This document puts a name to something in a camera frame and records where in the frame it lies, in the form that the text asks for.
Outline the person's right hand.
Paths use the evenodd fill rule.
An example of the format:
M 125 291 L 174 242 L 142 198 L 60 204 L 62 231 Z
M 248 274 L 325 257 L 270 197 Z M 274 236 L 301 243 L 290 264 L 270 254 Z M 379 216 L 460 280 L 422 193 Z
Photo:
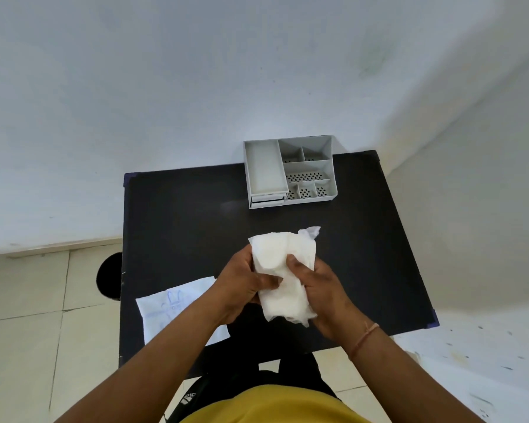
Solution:
M 314 284 L 303 284 L 316 317 L 318 330 L 343 348 L 352 348 L 365 330 L 374 323 L 351 301 L 339 278 L 327 263 L 316 257 Z

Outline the person's left hand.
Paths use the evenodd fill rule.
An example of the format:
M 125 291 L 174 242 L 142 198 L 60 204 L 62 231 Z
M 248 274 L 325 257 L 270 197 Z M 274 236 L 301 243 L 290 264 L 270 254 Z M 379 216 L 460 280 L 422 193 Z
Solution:
M 268 274 L 254 271 L 252 246 L 248 244 L 232 256 L 209 289 L 221 325 L 234 322 L 248 303 L 260 303 L 259 291 L 252 290 L 252 275 Z

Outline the white tissue pack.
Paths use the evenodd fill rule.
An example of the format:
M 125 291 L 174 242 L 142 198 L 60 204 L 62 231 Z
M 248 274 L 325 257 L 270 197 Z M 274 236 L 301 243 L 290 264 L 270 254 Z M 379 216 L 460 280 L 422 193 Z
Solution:
M 277 289 L 258 293 L 267 321 L 284 318 L 291 323 L 309 327 L 310 319 L 316 317 L 303 284 L 289 270 L 286 259 L 288 254 L 292 254 L 297 260 L 311 267 L 316 258 L 315 238 L 319 232 L 320 227 L 314 226 L 300 229 L 297 234 L 272 232 L 248 239 L 252 246 L 255 271 L 283 278 Z

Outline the person's right forearm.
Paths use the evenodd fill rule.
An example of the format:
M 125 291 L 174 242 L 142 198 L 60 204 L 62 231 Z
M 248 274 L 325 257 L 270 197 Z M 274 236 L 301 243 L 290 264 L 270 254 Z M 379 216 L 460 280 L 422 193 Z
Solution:
M 352 363 L 392 423 L 481 423 L 380 328 Z

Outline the person's left forearm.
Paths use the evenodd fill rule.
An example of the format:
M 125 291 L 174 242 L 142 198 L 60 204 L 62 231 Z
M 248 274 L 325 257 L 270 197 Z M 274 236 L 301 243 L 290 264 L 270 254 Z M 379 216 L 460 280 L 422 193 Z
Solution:
M 55 423 L 159 423 L 214 331 L 246 304 L 204 294 Z

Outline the black table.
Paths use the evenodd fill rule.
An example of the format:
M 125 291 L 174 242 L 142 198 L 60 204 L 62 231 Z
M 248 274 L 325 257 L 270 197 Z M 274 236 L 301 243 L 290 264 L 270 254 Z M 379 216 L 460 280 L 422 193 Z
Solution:
M 145 345 L 137 300 L 218 275 L 248 244 L 254 267 L 285 266 L 287 241 L 320 227 L 315 254 L 348 297 L 388 335 L 439 326 L 437 314 L 374 150 L 334 156 L 330 201 L 250 209 L 245 166 L 134 172 L 124 176 L 119 365 Z

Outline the white compartment organizer tray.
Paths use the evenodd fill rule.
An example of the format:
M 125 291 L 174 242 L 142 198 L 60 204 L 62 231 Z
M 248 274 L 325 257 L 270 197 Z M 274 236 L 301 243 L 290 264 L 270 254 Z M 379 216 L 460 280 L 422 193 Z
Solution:
M 338 195 L 333 135 L 243 142 L 250 209 L 330 201 Z

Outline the orange thread wristband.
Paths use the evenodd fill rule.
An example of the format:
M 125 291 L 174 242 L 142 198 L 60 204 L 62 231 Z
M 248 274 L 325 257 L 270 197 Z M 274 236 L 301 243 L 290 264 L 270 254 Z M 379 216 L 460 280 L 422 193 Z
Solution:
M 372 323 L 371 325 L 365 324 L 364 332 L 362 333 L 362 335 L 358 338 L 358 340 L 355 342 L 353 347 L 347 353 L 347 357 L 349 358 L 350 361 L 353 361 L 355 359 L 355 356 L 357 352 L 360 350 L 362 344 L 367 340 L 370 334 L 379 327 L 380 326 L 377 323 Z

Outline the black trousers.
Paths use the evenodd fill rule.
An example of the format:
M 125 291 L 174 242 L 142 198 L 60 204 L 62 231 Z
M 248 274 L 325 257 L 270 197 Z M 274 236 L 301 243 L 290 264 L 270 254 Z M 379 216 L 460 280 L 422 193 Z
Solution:
M 206 373 L 195 381 L 165 423 L 180 423 L 201 408 L 232 399 L 257 386 L 290 386 L 318 391 L 337 398 L 320 374 L 312 353 L 292 354 L 280 359 L 278 372 L 260 370 L 256 363 L 238 364 L 232 370 Z

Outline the white printed plastic bag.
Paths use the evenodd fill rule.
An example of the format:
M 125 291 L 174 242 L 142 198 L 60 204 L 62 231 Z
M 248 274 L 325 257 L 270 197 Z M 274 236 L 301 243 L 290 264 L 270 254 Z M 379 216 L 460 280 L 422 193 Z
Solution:
M 137 298 L 135 301 L 143 321 L 144 344 L 151 341 L 185 308 L 202 296 L 215 281 L 213 276 L 204 277 Z

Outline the yellow shirt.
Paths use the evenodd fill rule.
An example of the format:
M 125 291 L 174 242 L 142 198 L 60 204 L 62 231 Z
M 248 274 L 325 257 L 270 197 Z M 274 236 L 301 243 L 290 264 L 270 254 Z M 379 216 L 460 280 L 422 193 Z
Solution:
M 282 385 L 261 385 L 207 405 L 182 423 L 371 423 L 338 398 Z

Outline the black round stool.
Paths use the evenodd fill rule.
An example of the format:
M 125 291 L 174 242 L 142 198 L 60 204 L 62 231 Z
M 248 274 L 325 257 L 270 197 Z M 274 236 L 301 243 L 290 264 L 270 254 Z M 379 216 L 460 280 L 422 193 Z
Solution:
M 96 275 L 96 287 L 105 298 L 120 301 L 122 276 L 122 252 L 107 257 Z

